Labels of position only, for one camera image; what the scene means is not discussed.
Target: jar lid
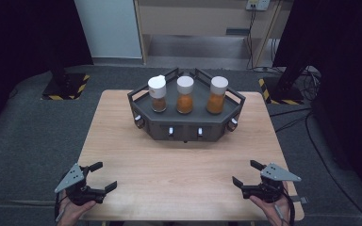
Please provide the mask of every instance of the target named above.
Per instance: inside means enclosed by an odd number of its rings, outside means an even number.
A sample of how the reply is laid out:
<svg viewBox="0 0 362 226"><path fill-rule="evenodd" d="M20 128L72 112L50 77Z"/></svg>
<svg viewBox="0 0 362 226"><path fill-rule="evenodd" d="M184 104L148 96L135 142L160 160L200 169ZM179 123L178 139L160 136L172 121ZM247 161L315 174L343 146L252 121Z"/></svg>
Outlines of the jar lid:
<svg viewBox="0 0 362 226"><path fill-rule="evenodd" d="M163 75L152 77L148 81L149 94L154 98L166 96L166 79Z"/></svg>
<svg viewBox="0 0 362 226"><path fill-rule="evenodd" d="M227 91L228 87L228 80L221 76L216 76L211 79L210 84L210 91L218 94L223 95Z"/></svg>
<svg viewBox="0 0 362 226"><path fill-rule="evenodd" d="M193 91L193 78L184 75L177 79L177 90L182 94L190 94Z"/></svg>

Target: plastic jar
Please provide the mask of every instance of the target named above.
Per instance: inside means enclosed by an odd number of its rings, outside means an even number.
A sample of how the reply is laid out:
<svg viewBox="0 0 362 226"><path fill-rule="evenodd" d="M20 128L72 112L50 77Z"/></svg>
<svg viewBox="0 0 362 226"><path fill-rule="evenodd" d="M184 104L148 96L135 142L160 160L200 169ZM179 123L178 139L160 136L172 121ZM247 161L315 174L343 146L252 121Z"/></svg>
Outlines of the plastic jar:
<svg viewBox="0 0 362 226"><path fill-rule="evenodd" d="M228 80L221 76L211 79L210 96L207 100L206 109L212 114L222 113L224 107L224 96L227 91Z"/></svg>
<svg viewBox="0 0 362 226"><path fill-rule="evenodd" d="M181 76L177 79L177 111L181 114L188 114L193 109L193 78Z"/></svg>
<svg viewBox="0 0 362 226"><path fill-rule="evenodd" d="M149 95L152 98L152 109L155 112L166 110L166 79L163 75L152 77L148 81Z"/></svg>

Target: black tray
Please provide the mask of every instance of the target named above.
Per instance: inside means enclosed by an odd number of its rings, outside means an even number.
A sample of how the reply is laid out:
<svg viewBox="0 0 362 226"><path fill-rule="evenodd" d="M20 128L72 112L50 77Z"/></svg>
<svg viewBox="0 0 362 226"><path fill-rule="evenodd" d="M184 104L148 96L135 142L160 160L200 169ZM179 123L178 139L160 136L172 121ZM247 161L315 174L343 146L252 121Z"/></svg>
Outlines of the black tray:
<svg viewBox="0 0 362 226"><path fill-rule="evenodd" d="M158 113L152 109L148 85L128 93L131 112L139 129L144 129L153 139L187 142L216 141L224 134L225 128L229 131L237 128L239 113L245 101L244 96L228 87L223 111L214 115L206 110L212 78L210 74L199 69L195 69L195 73L181 73L176 68L163 75L167 83L165 111ZM189 114L181 114L176 110L178 97L176 80L182 75L189 75L194 79L193 109ZM143 91L145 93L134 100L134 96Z"/></svg>

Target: white panel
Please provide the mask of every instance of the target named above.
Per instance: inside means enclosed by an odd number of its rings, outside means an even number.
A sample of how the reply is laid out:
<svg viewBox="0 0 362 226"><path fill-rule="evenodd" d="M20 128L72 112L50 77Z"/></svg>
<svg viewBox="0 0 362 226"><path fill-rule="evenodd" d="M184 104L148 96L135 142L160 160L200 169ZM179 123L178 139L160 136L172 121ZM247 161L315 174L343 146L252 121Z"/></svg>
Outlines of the white panel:
<svg viewBox="0 0 362 226"><path fill-rule="evenodd" d="M142 58L133 0L75 0L92 57Z"/></svg>

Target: person's arm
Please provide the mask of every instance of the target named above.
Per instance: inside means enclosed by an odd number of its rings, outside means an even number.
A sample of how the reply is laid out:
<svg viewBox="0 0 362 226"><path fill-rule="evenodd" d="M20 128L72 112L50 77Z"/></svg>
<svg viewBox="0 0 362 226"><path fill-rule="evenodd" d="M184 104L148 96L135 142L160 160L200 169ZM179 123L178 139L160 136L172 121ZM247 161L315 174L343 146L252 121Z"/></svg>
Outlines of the person's arm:
<svg viewBox="0 0 362 226"><path fill-rule="evenodd" d="M288 185L284 182L284 188L288 191ZM289 225L289 204L288 199L284 195L281 197L280 200L273 203L266 203L260 200L256 196L251 196L249 198L254 204L256 204L260 209L263 210L264 214L266 215L269 223L272 226L287 226ZM277 213L276 206L278 206L279 212L281 213L282 218L280 218L279 214Z"/></svg>
<svg viewBox="0 0 362 226"><path fill-rule="evenodd" d="M74 226L77 223L78 219L85 212L92 209L95 204L95 201L89 201L81 206L78 206L72 203L69 198L66 197L60 203L59 213L62 213L62 216L58 221L57 226Z"/></svg>

